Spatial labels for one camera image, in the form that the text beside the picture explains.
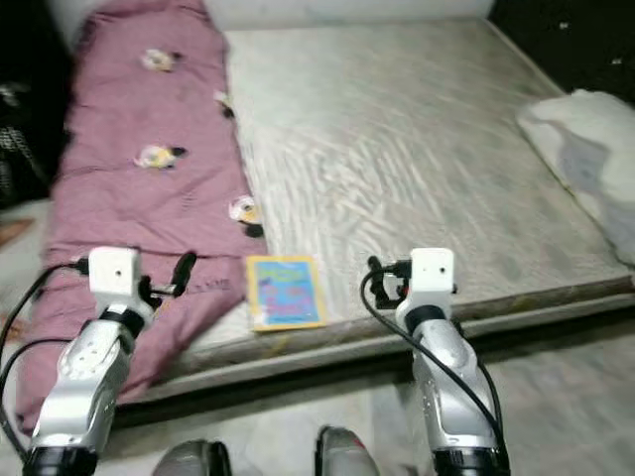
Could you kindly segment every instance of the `gray floor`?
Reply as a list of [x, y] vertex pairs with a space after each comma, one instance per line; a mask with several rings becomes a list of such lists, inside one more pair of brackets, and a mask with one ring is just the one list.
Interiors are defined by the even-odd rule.
[[[489, 367], [504, 406], [515, 475], [633, 474], [634, 344], [631, 320], [556, 344], [487, 354], [496, 360]], [[205, 437], [225, 441], [237, 475], [308, 475], [314, 439], [325, 423], [357, 431], [382, 474], [427, 474], [418, 401], [412, 384], [385, 374], [119, 430], [98, 474], [149, 474], [166, 448]], [[0, 474], [19, 474], [6, 443]]]

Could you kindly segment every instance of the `book cover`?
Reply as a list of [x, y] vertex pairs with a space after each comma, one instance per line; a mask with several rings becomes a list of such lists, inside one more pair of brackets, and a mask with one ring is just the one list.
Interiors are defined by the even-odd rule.
[[325, 308], [311, 257], [250, 256], [247, 284], [255, 331], [324, 326]]

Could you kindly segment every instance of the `pink blanket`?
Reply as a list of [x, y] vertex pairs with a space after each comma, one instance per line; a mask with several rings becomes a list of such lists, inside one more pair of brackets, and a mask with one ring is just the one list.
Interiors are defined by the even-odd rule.
[[[178, 53], [174, 70], [145, 68], [147, 49]], [[122, 402], [243, 299], [243, 257], [265, 252], [264, 239], [228, 214], [249, 190], [234, 123], [214, 101], [227, 87], [225, 52], [199, 0], [114, 0], [86, 24], [46, 262], [98, 245], [136, 246], [144, 273], [167, 283], [180, 254], [199, 255], [187, 293], [164, 303], [139, 337]], [[149, 145], [188, 152], [172, 169], [143, 169], [135, 158]], [[29, 338], [72, 338], [91, 318], [87, 279], [57, 275], [37, 302]], [[17, 411], [25, 431], [55, 382], [60, 351], [41, 346], [23, 361]]]

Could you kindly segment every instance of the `mattress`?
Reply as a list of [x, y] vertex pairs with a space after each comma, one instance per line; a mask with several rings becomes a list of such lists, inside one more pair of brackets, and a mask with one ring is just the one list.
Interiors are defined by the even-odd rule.
[[451, 248], [454, 315], [478, 332], [634, 302], [628, 269], [515, 124], [556, 91], [487, 23], [226, 36], [269, 251], [315, 258], [328, 326], [256, 335], [242, 304], [146, 399], [402, 348], [359, 302], [370, 255]]

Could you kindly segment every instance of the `black cable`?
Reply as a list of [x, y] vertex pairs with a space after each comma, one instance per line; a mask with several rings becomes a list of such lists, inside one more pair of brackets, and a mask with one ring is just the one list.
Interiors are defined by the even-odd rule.
[[492, 403], [494, 404], [494, 415], [496, 416], [496, 422], [498, 423], [498, 426], [500, 427], [500, 432], [503, 433], [503, 436], [504, 436], [505, 430], [503, 428], [503, 411], [500, 408], [500, 398], [498, 397], [498, 391], [496, 390], [494, 379], [492, 379], [492, 376], [489, 373], [489, 370], [487, 370], [487, 367], [485, 367], [485, 365], [480, 360], [476, 361], [476, 365], [478, 365], [478, 368], [483, 373], [483, 376], [485, 377], [485, 380], [487, 381], [487, 387], [489, 387], [489, 393], [492, 394]]
[[[74, 267], [75, 267], [74, 264], [61, 264], [61, 265], [54, 265], [54, 266], [51, 266], [50, 268], [45, 269], [38, 276], [38, 278], [33, 282], [31, 287], [24, 293], [24, 295], [22, 296], [18, 304], [13, 308], [13, 310], [11, 310], [11, 312], [7, 316], [7, 320], [5, 321], [4, 326], [2, 327], [2, 332], [0, 332], [0, 363], [2, 362], [2, 354], [7, 342], [9, 330], [11, 329], [13, 322], [18, 318], [18, 314], [20, 314], [20, 311], [22, 310], [22, 307], [24, 307], [24, 304], [27, 303], [29, 298], [31, 298], [31, 296], [35, 294], [35, 292], [47, 281], [47, 279], [56, 270], [59, 270], [61, 268], [74, 268]], [[41, 339], [41, 340], [42, 341], [49, 341], [49, 340], [59, 341], [59, 339]], [[30, 342], [29, 344], [26, 344], [20, 349], [18, 349], [18, 351], [16, 351], [16, 353], [12, 355], [11, 358], [7, 361], [7, 365], [5, 366], [5, 369], [2, 372], [2, 376], [5, 376], [5, 374], [6, 376], [9, 375], [9, 369], [11, 368], [11, 365], [13, 365], [13, 363], [17, 359], [17, 356], [21, 355], [25, 350], [31, 348], [33, 345], [36, 345], [35, 343], [38, 343], [38, 342], [40, 341], [34, 340], [33, 342]], [[20, 444], [20, 440], [18, 439], [15, 431], [11, 427], [11, 423], [9, 422], [9, 418], [7, 416], [7, 413], [4, 409], [4, 404], [2, 402], [2, 398], [4, 397], [5, 386], [6, 386], [6, 377], [3, 380], [0, 380], [0, 426], [2, 426], [2, 429], [4, 430], [5, 434], [7, 435], [7, 438], [9, 439], [9, 442], [18, 452], [18, 455], [20, 456], [20, 458], [24, 461], [27, 454], [26, 450]]]
[[9, 442], [18, 452], [18, 455], [20, 456], [20, 459], [22, 459], [22, 461], [25, 461], [27, 458], [27, 450], [22, 446], [15, 430], [11, 427], [11, 422], [9, 421], [9, 417], [7, 416], [7, 413], [4, 410], [4, 403], [2, 402], [2, 398], [4, 397], [4, 389], [7, 385], [7, 380], [9, 379], [9, 372], [11, 371], [11, 368], [16, 363], [18, 358], [22, 354], [24, 354], [27, 350], [29, 350], [31, 347], [35, 347], [36, 345], [39, 345], [39, 344], [55, 344], [55, 343], [68, 344], [69, 342], [70, 342], [70, 339], [32, 340], [31, 342], [24, 344], [22, 347], [16, 350], [13, 353], [13, 355], [11, 355], [11, 357], [9, 357], [7, 364], [4, 366], [4, 369], [2, 370], [2, 374], [0, 374], [0, 425], [2, 425], [2, 429], [4, 430], [4, 433], [7, 435]]
[[435, 365], [437, 365], [441, 370], [443, 370], [444, 373], [453, 382], [455, 382], [459, 388], [461, 388], [467, 394], [467, 396], [474, 402], [476, 407], [481, 411], [481, 413], [487, 420], [488, 424], [491, 426], [492, 431], [494, 432], [496, 443], [498, 445], [498, 450], [500, 451], [501, 456], [503, 457], [503, 461], [505, 462], [506, 469], [509, 469], [509, 456], [507, 453], [507, 446], [505, 445], [505, 439], [503, 437], [503, 431], [501, 426], [498, 424], [498, 421], [496, 420], [496, 418], [494, 418], [494, 416], [492, 415], [491, 411], [478, 398], [478, 396], [474, 393], [474, 391], [470, 389], [469, 386], [465, 384], [465, 382], [463, 382], [463, 380], [458, 375], [456, 375], [450, 367], [448, 367], [441, 360], [439, 360], [435, 356], [435, 354], [433, 354], [429, 349], [421, 345], [421, 343], [417, 342], [409, 333], [404, 331], [401, 327], [399, 327], [390, 319], [387, 319], [386, 317], [384, 317], [381, 313], [377, 312], [377, 310], [375, 310], [370, 305], [370, 302], [368, 302], [368, 299], [366, 298], [366, 285], [368, 284], [368, 282], [377, 275], [384, 275], [387, 273], [391, 273], [391, 271], [392, 270], [390, 268], [381, 268], [378, 270], [373, 270], [368, 272], [366, 276], [364, 276], [364, 279], [361, 280], [361, 285], [359, 286], [359, 294], [361, 297], [361, 301], [363, 302], [364, 306], [373, 317], [379, 320], [379, 322], [381, 322], [383, 325], [388, 327], [395, 334], [401, 336], [413, 348], [417, 349], [419, 352], [421, 352], [426, 357], [428, 357], [431, 361], [433, 361]]

